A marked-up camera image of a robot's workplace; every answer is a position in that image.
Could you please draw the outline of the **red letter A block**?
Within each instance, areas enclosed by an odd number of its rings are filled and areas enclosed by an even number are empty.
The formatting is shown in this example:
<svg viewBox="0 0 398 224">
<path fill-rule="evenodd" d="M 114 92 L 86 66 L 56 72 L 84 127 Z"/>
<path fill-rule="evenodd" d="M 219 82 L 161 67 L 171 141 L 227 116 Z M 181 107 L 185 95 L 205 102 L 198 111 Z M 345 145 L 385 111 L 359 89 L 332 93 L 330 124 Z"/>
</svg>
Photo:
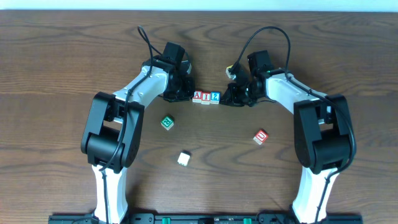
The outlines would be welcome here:
<svg viewBox="0 0 398 224">
<path fill-rule="evenodd" d="M 192 97 L 192 101 L 194 103 L 201 103 L 201 99 L 202 99 L 202 91 L 195 91 Z"/>
</svg>

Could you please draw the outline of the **red letter I block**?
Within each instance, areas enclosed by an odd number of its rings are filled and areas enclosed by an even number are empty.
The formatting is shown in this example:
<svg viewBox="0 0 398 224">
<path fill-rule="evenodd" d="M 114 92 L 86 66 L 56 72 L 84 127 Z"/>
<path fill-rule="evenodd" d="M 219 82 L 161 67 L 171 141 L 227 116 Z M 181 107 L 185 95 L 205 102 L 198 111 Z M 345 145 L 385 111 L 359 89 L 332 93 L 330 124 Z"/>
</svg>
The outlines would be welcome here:
<svg viewBox="0 0 398 224">
<path fill-rule="evenodd" d="M 201 94 L 201 104 L 209 105 L 211 103 L 211 93 L 203 92 Z"/>
</svg>

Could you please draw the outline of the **blue number 2 block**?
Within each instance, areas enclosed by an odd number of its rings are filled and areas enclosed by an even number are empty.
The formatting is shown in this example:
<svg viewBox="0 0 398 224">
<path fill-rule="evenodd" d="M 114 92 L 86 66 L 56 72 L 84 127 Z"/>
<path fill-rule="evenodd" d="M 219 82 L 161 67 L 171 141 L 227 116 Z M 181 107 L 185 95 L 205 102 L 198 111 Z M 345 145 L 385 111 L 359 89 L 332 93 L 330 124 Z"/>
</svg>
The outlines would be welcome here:
<svg viewBox="0 0 398 224">
<path fill-rule="evenodd" d="M 211 98 L 210 98 L 211 104 L 219 104 L 220 103 L 220 98 L 221 98 L 220 92 L 212 91 L 210 96 L 211 96 Z"/>
</svg>

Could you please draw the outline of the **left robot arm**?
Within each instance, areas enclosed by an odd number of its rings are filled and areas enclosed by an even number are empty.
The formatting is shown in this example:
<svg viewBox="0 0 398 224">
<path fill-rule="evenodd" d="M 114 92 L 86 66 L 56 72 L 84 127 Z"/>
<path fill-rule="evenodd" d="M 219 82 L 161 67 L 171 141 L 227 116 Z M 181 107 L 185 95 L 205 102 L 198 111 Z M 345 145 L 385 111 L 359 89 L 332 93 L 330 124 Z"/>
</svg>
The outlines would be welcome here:
<svg viewBox="0 0 398 224">
<path fill-rule="evenodd" d="M 187 101 L 195 87 L 192 66 L 145 63 L 124 88 L 93 98 L 81 151 L 96 178 L 98 223 L 121 223 L 128 210 L 126 172 L 136 158 L 141 141 L 144 111 L 159 95 L 167 101 Z"/>
</svg>

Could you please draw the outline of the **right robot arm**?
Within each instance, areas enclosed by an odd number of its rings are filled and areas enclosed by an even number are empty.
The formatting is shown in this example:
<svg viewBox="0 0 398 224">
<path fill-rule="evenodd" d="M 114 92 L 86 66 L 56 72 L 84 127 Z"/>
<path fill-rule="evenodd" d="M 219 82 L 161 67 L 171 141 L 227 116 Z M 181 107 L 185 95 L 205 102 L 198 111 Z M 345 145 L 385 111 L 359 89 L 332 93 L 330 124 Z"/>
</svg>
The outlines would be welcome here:
<svg viewBox="0 0 398 224">
<path fill-rule="evenodd" d="M 294 116 L 294 147 L 302 174 L 290 214 L 295 223 L 334 223 L 326 205 L 333 184 L 352 163 L 356 143 L 347 100 L 314 91 L 286 69 L 256 66 L 252 81 L 237 65 L 226 68 L 232 79 L 220 103 L 254 106 L 260 98 L 282 105 Z"/>
</svg>

